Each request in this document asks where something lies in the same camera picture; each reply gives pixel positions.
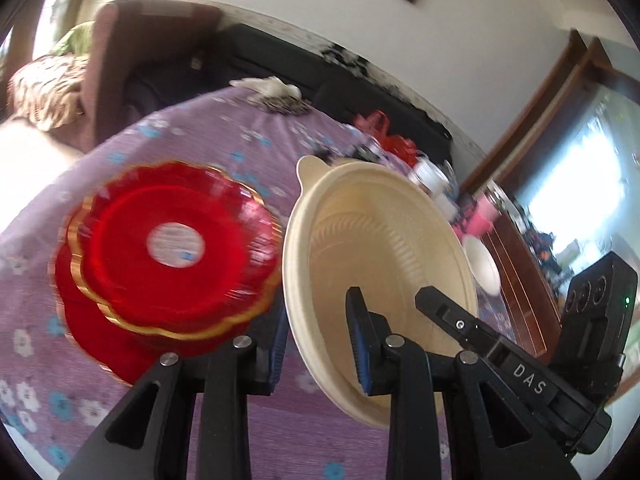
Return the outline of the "large red scalloped plate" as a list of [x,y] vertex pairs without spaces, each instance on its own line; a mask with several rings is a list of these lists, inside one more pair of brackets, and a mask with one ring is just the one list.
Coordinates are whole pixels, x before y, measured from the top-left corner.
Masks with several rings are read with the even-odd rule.
[[98,306],[80,292],[70,273],[70,260],[70,248],[62,244],[50,264],[64,324],[73,341],[88,356],[126,384],[134,384],[164,353],[175,352],[183,359],[202,356],[241,335],[248,327],[246,323],[240,324],[221,335],[199,341],[131,333],[107,321]]

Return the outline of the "patterned blanket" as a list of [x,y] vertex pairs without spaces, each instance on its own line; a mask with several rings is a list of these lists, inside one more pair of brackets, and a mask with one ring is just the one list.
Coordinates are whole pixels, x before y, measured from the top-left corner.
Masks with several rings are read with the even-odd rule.
[[84,114],[80,95],[88,55],[45,55],[17,70],[8,83],[10,113],[50,132]]

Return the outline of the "black sofa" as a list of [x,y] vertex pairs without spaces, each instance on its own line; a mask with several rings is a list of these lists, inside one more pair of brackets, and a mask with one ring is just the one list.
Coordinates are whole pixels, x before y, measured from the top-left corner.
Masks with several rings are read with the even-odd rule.
[[245,77],[277,76],[294,84],[303,98],[338,122],[380,110],[390,132],[413,140],[436,164],[452,162],[452,135],[440,122],[414,106],[399,91],[368,79],[369,62],[349,58],[330,44],[311,53],[244,24],[216,32],[195,49],[166,60],[144,63],[128,76],[122,124],[128,126],[157,110],[228,87]]

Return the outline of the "leopard print cloth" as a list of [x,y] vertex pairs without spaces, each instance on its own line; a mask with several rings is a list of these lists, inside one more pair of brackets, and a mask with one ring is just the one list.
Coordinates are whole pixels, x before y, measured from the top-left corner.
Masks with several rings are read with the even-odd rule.
[[269,114],[302,116],[311,111],[311,105],[295,96],[250,96],[247,102]]

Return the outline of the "red plastic bag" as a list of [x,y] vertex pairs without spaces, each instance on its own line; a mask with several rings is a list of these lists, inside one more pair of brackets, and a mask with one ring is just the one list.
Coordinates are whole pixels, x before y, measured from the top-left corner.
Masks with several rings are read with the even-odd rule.
[[408,166],[413,167],[418,162],[416,144],[399,134],[390,134],[390,118],[382,110],[375,110],[368,116],[357,114],[352,124],[359,131],[375,138],[384,151],[397,156]]

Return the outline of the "purple floral tablecloth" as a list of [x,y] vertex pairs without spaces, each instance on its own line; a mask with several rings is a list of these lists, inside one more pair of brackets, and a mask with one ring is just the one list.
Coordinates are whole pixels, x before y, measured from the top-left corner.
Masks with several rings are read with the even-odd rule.
[[404,162],[225,88],[101,144],[1,237],[1,409],[66,479],[512,479],[515,394]]

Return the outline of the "pink knitted jar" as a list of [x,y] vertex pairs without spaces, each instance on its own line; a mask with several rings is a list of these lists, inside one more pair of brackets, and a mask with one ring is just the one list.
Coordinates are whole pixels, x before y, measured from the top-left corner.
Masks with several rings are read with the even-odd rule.
[[494,223],[501,214],[501,204],[482,193],[459,210],[451,227],[458,240],[463,240],[466,236],[482,238],[494,228]]

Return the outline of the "white cloth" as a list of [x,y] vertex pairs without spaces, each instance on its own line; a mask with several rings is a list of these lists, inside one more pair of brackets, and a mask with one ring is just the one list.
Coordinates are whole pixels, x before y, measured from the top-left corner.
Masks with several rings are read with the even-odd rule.
[[276,76],[267,78],[243,78],[229,82],[231,87],[250,89],[264,98],[300,99],[302,92],[294,84],[286,84]]

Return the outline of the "small red scalloped plate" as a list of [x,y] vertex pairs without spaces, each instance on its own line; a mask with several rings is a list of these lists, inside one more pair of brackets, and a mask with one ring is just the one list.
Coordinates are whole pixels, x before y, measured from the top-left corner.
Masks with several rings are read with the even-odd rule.
[[132,167],[86,196],[66,230],[70,276],[129,333],[214,338],[265,312],[282,229],[259,193],[212,167]]

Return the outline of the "cream ribbed plastic bowl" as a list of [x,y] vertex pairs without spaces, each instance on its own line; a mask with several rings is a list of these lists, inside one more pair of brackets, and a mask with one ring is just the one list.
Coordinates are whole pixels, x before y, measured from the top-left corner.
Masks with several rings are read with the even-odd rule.
[[322,392],[345,414],[378,428],[390,399],[366,396],[358,382],[346,321],[346,292],[360,288],[370,311],[428,352],[460,346],[416,308],[434,286],[472,315],[477,292],[461,243],[434,202],[407,178],[372,162],[329,166],[304,156],[300,195],[288,219],[282,283],[300,357]]

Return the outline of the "white plastic jar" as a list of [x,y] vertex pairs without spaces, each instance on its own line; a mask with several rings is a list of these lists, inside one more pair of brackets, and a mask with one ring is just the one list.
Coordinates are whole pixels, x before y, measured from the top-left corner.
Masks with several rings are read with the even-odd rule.
[[449,180],[426,156],[419,157],[408,174],[408,179],[428,196],[437,197],[449,188]]

